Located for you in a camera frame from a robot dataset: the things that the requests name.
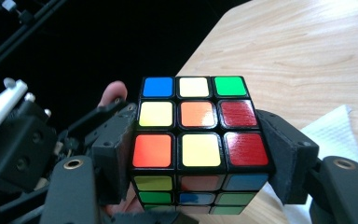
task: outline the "human hand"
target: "human hand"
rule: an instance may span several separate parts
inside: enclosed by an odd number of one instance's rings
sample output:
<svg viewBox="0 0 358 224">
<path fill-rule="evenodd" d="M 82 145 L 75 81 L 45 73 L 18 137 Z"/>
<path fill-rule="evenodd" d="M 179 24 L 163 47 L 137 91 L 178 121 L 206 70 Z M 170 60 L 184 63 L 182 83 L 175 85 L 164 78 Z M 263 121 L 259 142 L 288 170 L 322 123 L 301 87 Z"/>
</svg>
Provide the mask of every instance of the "human hand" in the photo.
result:
<svg viewBox="0 0 358 224">
<path fill-rule="evenodd" d="M 117 98 L 126 99 L 127 93 L 127 88 L 123 82 L 114 81 L 106 87 L 105 91 L 103 92 L 101 102 L 98 104 L 98 106 L 109 105 Z M 130 184 L 129 190 L 127 191 L 126 200 L 122 200 L 120 204 L 109 204 L 104 208 L 104 211 L 109 216 L 112 216 L 113 214 L 120 212 L 143 212 L 144 209 L 142 208 L 141 204 L 139 203 L 139 200 L 136 197 L 136 193 L 133 189 L 132 184 Z"/>
</svg>

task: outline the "cube face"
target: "cube face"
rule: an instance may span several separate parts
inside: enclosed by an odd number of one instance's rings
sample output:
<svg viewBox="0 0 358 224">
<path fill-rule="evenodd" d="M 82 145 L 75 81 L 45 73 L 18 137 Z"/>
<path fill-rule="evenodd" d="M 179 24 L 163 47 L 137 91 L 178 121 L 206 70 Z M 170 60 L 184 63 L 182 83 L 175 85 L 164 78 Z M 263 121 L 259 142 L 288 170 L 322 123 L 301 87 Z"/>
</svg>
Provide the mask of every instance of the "cube face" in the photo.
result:
<svg viewBox="0 0 358 224">
<path fill-rule="evenodd" d="M 273 169 L 242 77 L 146 77 L 131 180 L 145 210 L 238 215 Z"/>
</svg>

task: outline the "rubik's cube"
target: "rubik's cube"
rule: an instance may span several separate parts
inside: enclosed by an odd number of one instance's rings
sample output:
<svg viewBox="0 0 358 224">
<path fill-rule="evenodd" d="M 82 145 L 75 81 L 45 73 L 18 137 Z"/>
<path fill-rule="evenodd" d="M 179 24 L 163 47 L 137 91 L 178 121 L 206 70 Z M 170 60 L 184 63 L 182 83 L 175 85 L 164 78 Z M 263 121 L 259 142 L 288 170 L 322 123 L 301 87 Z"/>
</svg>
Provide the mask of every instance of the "rubik's cube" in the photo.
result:
<svg viewBox="0 0 358 224">
<path fill-rule="evenodd" d="M 238 215 L 272 159 L 243 77 L 146 77 L 131 181 L 145 210 Z"/>
</svg>

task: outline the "dark background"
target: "dark background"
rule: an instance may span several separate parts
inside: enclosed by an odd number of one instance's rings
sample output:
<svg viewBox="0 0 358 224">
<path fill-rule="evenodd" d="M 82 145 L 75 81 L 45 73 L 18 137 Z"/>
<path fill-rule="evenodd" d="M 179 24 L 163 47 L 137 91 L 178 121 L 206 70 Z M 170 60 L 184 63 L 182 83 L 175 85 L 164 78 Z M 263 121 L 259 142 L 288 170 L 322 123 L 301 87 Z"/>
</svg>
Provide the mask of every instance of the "dark background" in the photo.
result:
<svg viewBox="0 0 358 224">
<path fill-rule="evenodd" d="M 41 0 L 17 1 L 35 13 Z M 58 131 L 81 118 L 113 80 L 136 102 L 142 77 L 175 76 L 214 25 L 245 0 L 68 1 L 0 62 L 3 78 L 22 79 L 52 111 Z M 20 28 L 0 11 L 0 45 Z"/>
</svg>

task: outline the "light wood surface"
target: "light wood surface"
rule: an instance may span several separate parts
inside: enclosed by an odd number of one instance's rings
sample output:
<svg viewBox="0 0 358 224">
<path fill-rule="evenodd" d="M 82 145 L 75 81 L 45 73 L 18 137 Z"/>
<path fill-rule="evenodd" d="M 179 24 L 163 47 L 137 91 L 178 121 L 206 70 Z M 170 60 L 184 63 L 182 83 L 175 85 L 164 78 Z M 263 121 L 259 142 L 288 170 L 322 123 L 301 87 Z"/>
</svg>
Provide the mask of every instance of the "light wood surface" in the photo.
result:
<svg viewBox="0 0 358 224">
<path fill-rule="evenodd" d="M 252 1 L 231 9 L 178 76 L 242 75 L 257 109 L 301 129 L 348 105 L 358 141 L 358 1 Z M 259 193 L 240 216 L 201 223 L 287 223 Z"/>
</svg>

